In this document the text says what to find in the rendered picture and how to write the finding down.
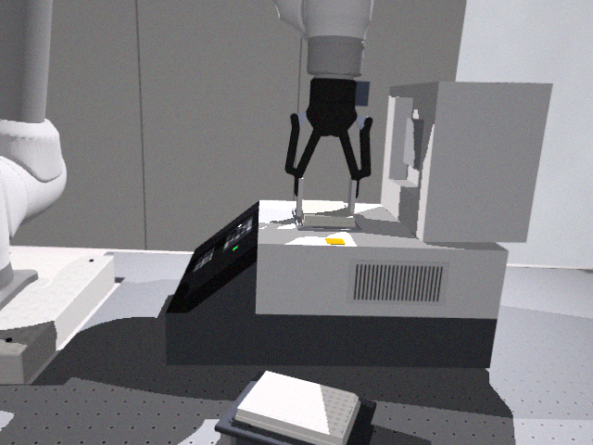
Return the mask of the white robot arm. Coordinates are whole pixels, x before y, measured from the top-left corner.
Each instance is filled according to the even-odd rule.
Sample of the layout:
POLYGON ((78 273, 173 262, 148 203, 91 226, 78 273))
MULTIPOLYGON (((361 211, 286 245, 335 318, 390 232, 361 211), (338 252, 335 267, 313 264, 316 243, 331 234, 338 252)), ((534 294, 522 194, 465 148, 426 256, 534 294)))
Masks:
MULTIPOLYGON (((373 0, 272 2, 308 43, 308 74, 361 75, 373 0)), ((9 240, 59 199, 67 179, 59 133, 45 118, 52 5, 0 0, 0 311, 38 280, 36 270, 12 270, 9 240)))

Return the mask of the white benchtop lab instrument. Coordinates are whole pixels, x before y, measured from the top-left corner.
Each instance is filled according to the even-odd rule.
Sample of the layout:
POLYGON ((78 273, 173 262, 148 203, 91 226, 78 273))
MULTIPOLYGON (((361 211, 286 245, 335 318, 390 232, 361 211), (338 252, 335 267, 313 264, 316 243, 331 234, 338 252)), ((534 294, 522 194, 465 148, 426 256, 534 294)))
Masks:
POLYGON ((195 249, 166 365, 489 369, 552 86, 390 86, 381 204, 339 227, 259 200, 195 249))

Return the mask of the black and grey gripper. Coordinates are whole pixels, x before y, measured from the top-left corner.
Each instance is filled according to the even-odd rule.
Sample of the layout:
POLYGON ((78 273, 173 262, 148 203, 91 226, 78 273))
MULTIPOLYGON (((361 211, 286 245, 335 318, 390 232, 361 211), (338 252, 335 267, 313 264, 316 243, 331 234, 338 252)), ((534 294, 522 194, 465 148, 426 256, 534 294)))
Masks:
POLYGON ((350 171, 347 208, 354 215, 360 179, 371 175, 370 129, 372 118, 357 114, 355 109, 357 83, 354 80, 315 78, 310 81, 309 107, 306 112, 292 113, 292 131, 285 163, 286 173, 295 176, 296 216, 301 217, 303 174, 321 136, 339 137, 350 171), (317 101, 317 102, 316 102, 317 101), (321 102, 321 103, 318 103, 321 102), (340 103, 340 104, 331 104, 340 103), (294 167, 299 126, 308 119, 313 127, 308 144, 297 168, 294 167), (353 153, 347 130, 356 121, 360 128, 360 164, 353 153))

